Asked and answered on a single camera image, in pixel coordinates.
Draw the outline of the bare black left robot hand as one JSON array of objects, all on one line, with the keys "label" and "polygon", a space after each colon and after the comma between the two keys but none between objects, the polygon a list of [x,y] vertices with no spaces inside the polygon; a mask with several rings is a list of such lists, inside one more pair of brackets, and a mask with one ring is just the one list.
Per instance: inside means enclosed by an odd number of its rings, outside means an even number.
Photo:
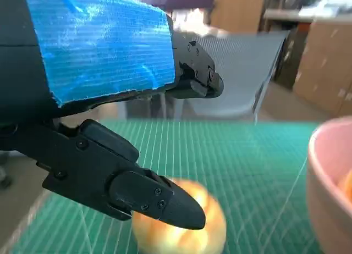
[{"label": "bare black left robot hand", "polygon": [[48,175],[42,186],[119,220],[133,212],[199,230],[200,204],[138,165],[138,150],[92,119],[59,119],[157,93],[215,98],[224,83],[209,54],[136,0],[1,0],[1,150]]}]

